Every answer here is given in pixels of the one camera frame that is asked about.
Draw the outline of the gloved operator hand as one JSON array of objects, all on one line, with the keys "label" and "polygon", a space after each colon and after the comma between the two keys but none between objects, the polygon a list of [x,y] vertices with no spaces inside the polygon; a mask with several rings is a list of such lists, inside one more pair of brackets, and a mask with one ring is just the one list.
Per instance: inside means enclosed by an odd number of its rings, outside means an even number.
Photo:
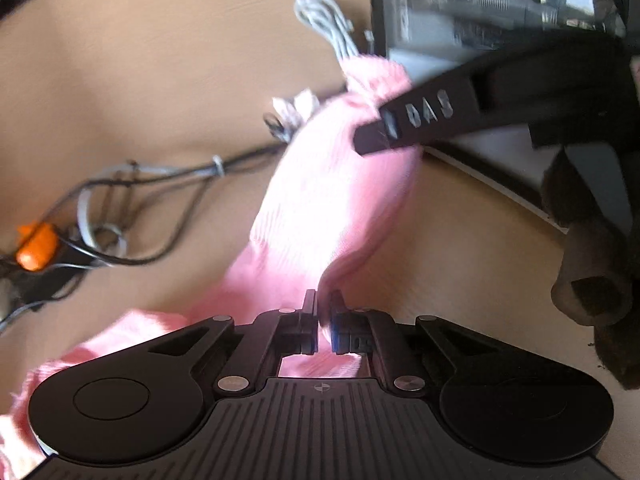
[{"label": "gloved operator hand", "polygon": [[604,143],[574,144],[544,174],[541,198],[566,229],[552,301],[593,328],[602,365],[639,387],[639,157]]}]

